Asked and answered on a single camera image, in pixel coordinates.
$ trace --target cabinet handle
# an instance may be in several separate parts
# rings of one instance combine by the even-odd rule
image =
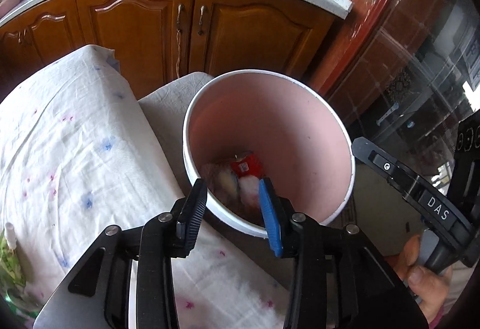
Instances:
[[[177,65],[175,69],[177,70],[177,78],[180,78],[180,56],[182,54],[182,30],[180,29],[180,14],[182,10],[185,8],[183,4],[178,5],[178,14],[177,14],[177,49],[178,49],[178,57],[177,57]]]
[[[181,31],[180,30],[180,15],[182,13],[182,10],[185,8],[185,6],[183,4],[179,4],[178,5],[178,14],[177,14],[177,31]]]
[[[202,7],[200,7],[200,20],[198,21],[198,27],[200,28],[198,30],[198,35],[203,35],[203,30],[202,30],[202,26],[203,26],[203,14],[205,13],[205,11],[207,10],[207,7],[205,5],[203,5]]]
[[[27,29],[23,29],[23,42],[25,42],[25,45],[27,46],[32,46],[32,43],[27,41]]]

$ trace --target snack package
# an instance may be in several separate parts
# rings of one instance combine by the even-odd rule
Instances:
[[[14,226],[6,223],[0,234],[0,296],[26,328],[32,328],[41,306],[25,294],[26,279],[15,252]]]
[[[253,152],[202,165],[199,172],[208,189],[225,207],[246,221],[265,225],[259,201],[260,179],[265,173]]]

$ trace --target white object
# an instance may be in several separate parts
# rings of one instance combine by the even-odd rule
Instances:
[[[220,171],[218,172],[217,180],[220,186],[231,197],[236,197],[238,195],[238,183],[230,169],[220,169]]]
[[[268,72],[268,71],[262,71],[262,70],[256,70],[256,69],[245,69],[245,70],[239,70],[239,71],[234,71],[234,72],[229,72],[222,74],[221,76],[218,76],[214,78],[212,81],[209,83],[205,84],[202,89],[195,95],[193,100],[190,103],[190,106],[187,110],[187,114],[185,116],[185,121],[183,124],[183,160],[185,162],[185,168],[188,174],[188,177],[190,179],[190,182],[193,184],[196,179],[200,177],[200,174],[195,166],[194,163],[194,158],[191,153],[191,147],[190,147],[190,139],[189,139],[189,126],[191,122],[191,117],[193,113],[193,109],[200,100],[200,98],[205,95],[209,90],[210,87],[214,86],[215,84],[223,81],[224,79],[230,77],[230,76],[236,76],[238,74],[242,73],[264,73],[264,74],[269,74],[271,76],[276,76],[288,81],[291,81],[292,83],[296,84],[297,86],[305,89],[306,92],[309,92],[311,95],[315,97],[315,99],[318,100],[318,102],[322,103],[325,108],[328,109],[330,114],[334,117],[334,120],[337,122],[338,126],[341,129],[341,132],[343,133],[343,136],[345,137],[346,144],[348,146],[348,152],[349,152],[349,164],[350,164],[350,179],[348,183],[348,187],[346,189],[345,197],[343,198],[341,204],[336,208],[336,210],[328,217],[326,218],[321,224],[323,225],[328,225],[332,220],[334,220],[337,215],[343,210],[345,204],[347,203],[350,194],[353,189],[353,183],[355,180],[355,158],[352,154],[351,150],[351,141],[349,138],[349,135],[347,133],[347,130],[345,129],[345,126],[342,124],[340,121],[340,118],[338,118],[337,114],[333,111],[333,109],[328,105],[328,103],[323,100],[320,95],[318,95],[316,92],[314,92],[312,89],[308,88],[308,86],[302,84],[301,82],[292,79],[291,77],[285,76],[284,74],[279,74],[279,73],[274,73],[274,72]],[[208,192],[208,200],[207,200],[207,207],[208,209],[215,215],[217,216],[221,221],[226,223],[227,225],[231,226],[234,229],[239,230],[240,232],[246,233],[248,235],[253,235],[256,237],[262,237],[262,238],[267,238],[267,232],[265,228],[260,227],[258,225],[255,225],[253,223],[249,223],[248,221],[242,219],[239,217],[237,214],[233,213],[230,211],[228,208],[226,208],[222,203],[220,203],[209,191]]]
[[[5,224],[5,240],[7,240],[9,249],[14,250],[17,248],[17,236],[15,235],[15,228],[10,222]]]
[[[0,104],[0,221],[15,225],[28,290],[43,302],[106,226],[141,226],[184,197],[112,66],[112,50],[82,47]],[[286,290],[207,223],[172,272],[181,328],[283,326]],[[135,265],[132,277],[129,328]]]
[[[248,175],[238,179],[240,188],[240,200],[244,206],[260,210],[260,180],[256,176]]]

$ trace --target cabinet door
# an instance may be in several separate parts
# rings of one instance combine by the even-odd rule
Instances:
[[[177,78],[178,57],[178,74],[187,73],[192,1],[77,0],[77,4],[86,43],[115,50],[121,74],[140,99]]]
[[[189,71],[256,68],[300,78],[333,19],[302,0],[195,0]]]
[[[8,65],[0,55],[0,102],[15,88]]]
[[[43,66],[35,46],[27,41],[25,28],[19,18],[0,28],[0,60],[4,70],[13,79],[13,86]]]
[[[25,42],[36,47],[43,66],[85,45],[75,0],[48,0],[19,18]]]

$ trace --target black metal bracket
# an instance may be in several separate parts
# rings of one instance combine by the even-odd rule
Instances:
[[[171,258],[195,246],[206,208],[198,179],[188,198],[145,226],[100,233],[66,275],[35,320],[34,329],[127,329],[132,260],[138,261],[137,328],[178,329]]]
[[[285,329],[326,327],[327,273],[337,283],[337,329],[428,328],[403,282],[358,226],[322,226],[295,213],[270,180],[263,181],[280,226],[282,258],[295,258]]]
[[[439,237],[439,242],[425,263],[435,273],[440,273],[457,260],[472,267],[480,256],[479,231],[469,214],[464,214],[446,196],[423,177],[412,171],[384,150],[364,137],[352,143],[353,155],[386,178]]]

